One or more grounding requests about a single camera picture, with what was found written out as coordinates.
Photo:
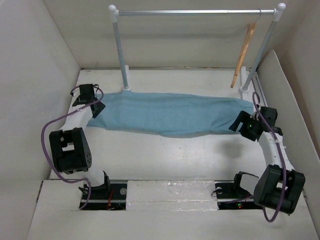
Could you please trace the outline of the light blue trousers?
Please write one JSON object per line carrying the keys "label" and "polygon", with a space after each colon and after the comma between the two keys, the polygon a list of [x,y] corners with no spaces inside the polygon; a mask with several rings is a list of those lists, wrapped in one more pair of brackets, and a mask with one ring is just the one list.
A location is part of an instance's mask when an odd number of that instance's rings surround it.
{"label": "light blue trousers", "polygon": [[89,127],[162,136],[230,134],[241,111],[254,112],[253,103],[239,98],[179,93],[107,93],[102,103],[105,108]]}

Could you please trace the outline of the wooden clothes hanger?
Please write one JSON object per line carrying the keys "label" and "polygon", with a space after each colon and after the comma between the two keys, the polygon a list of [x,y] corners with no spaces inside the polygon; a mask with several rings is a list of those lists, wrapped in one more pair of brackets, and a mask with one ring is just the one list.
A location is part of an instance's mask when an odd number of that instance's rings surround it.
{"label": "wooden clothes hanger", "polygon": [[240,50],[240,53],[239,53],[239,56],[238,56],[238,59],[237,59],[235,71],[234,71],[232,82],[231,82],[231,85],[230,85],[231,88],[233,88],[235,86],[235,84],[236,84],[238,75],[240,73],[241,67],[243,65],[243,62],[244,62],[246,54],[247,54],[247,50],[248,50],[249,44],[250,44],[250,42],[252,40],[252,37],[254,35],[254,32],[256,30],[257,21],[261,18],[261,11],[262,10],[260,9],[259,10],[259,17],[255,20],[255,22],[251,22],[248,25],[248,28],[247,28],[247,31],[246,31],[246,34],[245,34],[245,37],[244,37],[244,40],[243,40],[243,43],[242,43],[242,46],[241,46],[241,50]]}

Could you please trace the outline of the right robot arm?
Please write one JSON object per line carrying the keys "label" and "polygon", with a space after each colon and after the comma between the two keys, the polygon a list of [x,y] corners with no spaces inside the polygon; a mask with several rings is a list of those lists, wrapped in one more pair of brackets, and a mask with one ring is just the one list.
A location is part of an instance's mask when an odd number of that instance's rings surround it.
{"label": "right robot arm", "polygon": [[257,141],[263,151],[266,169],[254,191],[256,205],[292,214],[304,188],[306,178],[294,169],[283,146],[283,132],[276,127],[278,112],[275,108],[260,107],[249,114],[241,111],[229,127],[246,139]]}

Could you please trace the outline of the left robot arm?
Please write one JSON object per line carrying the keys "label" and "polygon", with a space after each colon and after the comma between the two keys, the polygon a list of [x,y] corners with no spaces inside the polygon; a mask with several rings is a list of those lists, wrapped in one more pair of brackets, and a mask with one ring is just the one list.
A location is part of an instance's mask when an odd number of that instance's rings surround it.
{"label": "left robot arm", "polygon": [[86,181],[81,191],[86,194],[89,188],[100,198],[111,194],[111,183],[105,171],[92,170],[93,156],[85,136],[85,129],[91,119],[95,119],[105,108],[102,103],[103,92],[97,84],[81,84],[70,91],[75,97],[64,125],[49,134],[53,170],[71,175],[83,173]]}

